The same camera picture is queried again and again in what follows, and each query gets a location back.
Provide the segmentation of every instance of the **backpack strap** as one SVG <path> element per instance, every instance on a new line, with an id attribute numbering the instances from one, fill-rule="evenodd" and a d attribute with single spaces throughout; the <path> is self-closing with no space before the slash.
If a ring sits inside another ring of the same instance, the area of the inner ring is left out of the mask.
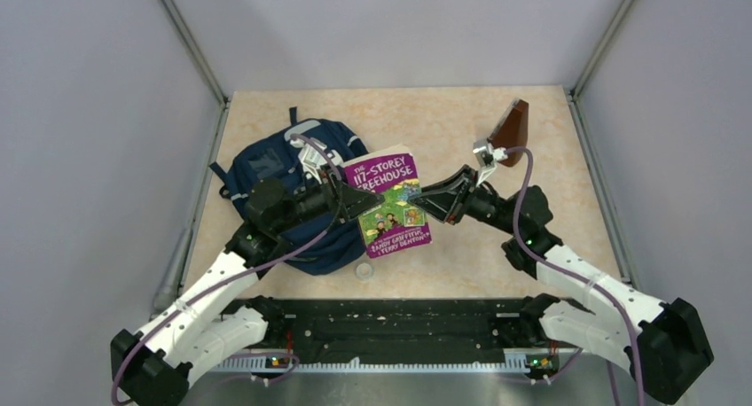
<path id="1" fill-rule="evenodd" d="M 293 106 L 290 108 L 290 125 L 295 125 L 298 123 L 298 106 Z"/>
<path id="2" fill-rule="evenodd" d="M 216 174 L 217 177 L 219 177 L 220 180 L 222 180 L 222 183 L 227 184 L 227 173 L 224 172 L 222 167 L 219 166 L 216 162 L 212 162 L 209 164 L 209 168 L 214 171 L 214 174 Z M 219 189 L 219 196 L 229 199 L 230 198 L 230 191 L 227 190 L 227 186 L 222 186 Z"/>

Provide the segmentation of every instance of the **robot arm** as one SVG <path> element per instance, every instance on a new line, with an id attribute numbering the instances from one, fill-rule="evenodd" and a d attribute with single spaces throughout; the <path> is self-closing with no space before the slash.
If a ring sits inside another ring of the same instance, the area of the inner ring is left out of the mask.
<path id="1" fill-rule="evenodd" d="M 485 179 L 506 159 L 503 148 L 476 143 L 481 170 L 465 165 L 455 175 L 432 184 L 409 199 L 443 223 L 457 224 L 465 215 L 513 234 L 514 207 L 519 193 L 504 199 Z M 645 392 L 669 404 L 692 385 L 713 362 L 713 353 L 696 309 L 681 299 L 668 304 L 615 280 L 578 256 L 545 228 L 553 219 L 548 200 L 530 186 L 521 204 L 519 233 L 525 247 L 559 269 L 536 261 L 512 238 L 502 244 L 517 269 L 570 296 L 560 300 L 541 294 L 521 312 L 531 335 L 567 342 L 615 363 L 635 376 L 635 357 L 622 313 L 600 290 L 616 299 L 637 335 Z"/>
<path id="2" fill-rule="evenodd" d="M 260 273 L 249 270 L 268 268 L 271 264 L 263 264 L 288 253 L 290 245 L 280 234 L 330 213 L 349 221 L 384 201 L 348 186 L 333 176 L 334 170 L 319 169 L 313 178 L 320 183 L 295 195 L 278 179 L 259 182 L 248 195 L 247 220 L 207 272 L 151 322 L 113 338 L 113 379 L 122 375 L 116 382 L 131 400 L 140 406 L 178 404 L 205 372 L 264 339 L 271 320 L 265 314 L 274 311 L 264 304 L 241 308 L 222 322 L 216 319 L 258 281 Z M 132 353 L 139 342 L 144 346 Z M 121 369 L 124 362 L 129 363 Z"/>

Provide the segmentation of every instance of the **backpack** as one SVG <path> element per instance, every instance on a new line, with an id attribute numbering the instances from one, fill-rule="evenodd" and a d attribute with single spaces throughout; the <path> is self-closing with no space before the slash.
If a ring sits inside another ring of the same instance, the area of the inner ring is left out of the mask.
<path id="1" fill-rule="evenodd" d="M 336 151 L 335 157 L 339 154 L 342 162 L 368 153 L 360 138 L 342 122 L 314 118 L 297 121 L 297 108 L 291 107 L 289 112 L 290 128 L 246 147 L 235 157 L 227 172 L 216 162 L 209 165 L 224 183 L 219 191 L 220 196 L 235 206 L 244 221 L 247 217 L 245 204 L 248 193 L 259 180 L 278 178 L 292 194 L 305 189 L 306 180 L 298 161 L 301 149 L 289 143 L 291 134 L 298 133 L 319 140 L 326 144 L 327 151 Z M 281 236 L 290 241 L 291 250 L 294 250 L 326 229 L 332 219 L 331 213 L 321 215 Z M 336 223 L 314 246 L 286 263 L 310 275 L 324 275 L 356 260 L 364 252 L 357 221 Z"/>

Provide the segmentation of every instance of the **book cover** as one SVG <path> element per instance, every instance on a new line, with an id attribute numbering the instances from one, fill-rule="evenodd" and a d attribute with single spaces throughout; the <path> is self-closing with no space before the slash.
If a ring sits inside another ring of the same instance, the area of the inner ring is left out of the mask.
<path id="1" fill-rule="evenodd" d="M 426 214 L 407 203 L 420 193 L 418 170 L 410 150 L 397 145 L 345 162 L 350 185 L 384 195 L 384 203 L 358 217 L 365 252 L 371 258 L 429 244 Z"/>

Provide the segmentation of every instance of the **white wall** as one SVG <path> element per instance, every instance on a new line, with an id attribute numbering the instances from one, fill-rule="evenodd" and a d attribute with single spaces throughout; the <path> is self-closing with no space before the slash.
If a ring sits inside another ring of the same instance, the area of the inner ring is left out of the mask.
<path id="1" fill-rule="evenodd" d="M 227 91 L 574 84 L 621 0 L 176 0 Z"/>
<path id="2" fill-rule="evenodd" d="M 107 404 L 218 114 L 157 0 L 0 0 L 0 404 Z"/>
<path id="3" fill-rule="evenodd" d="M 583 100 L 639 280 L 700 311 L 700 404 L 752 397 L 751 20 L 752 0 L 640 0 Z"/>

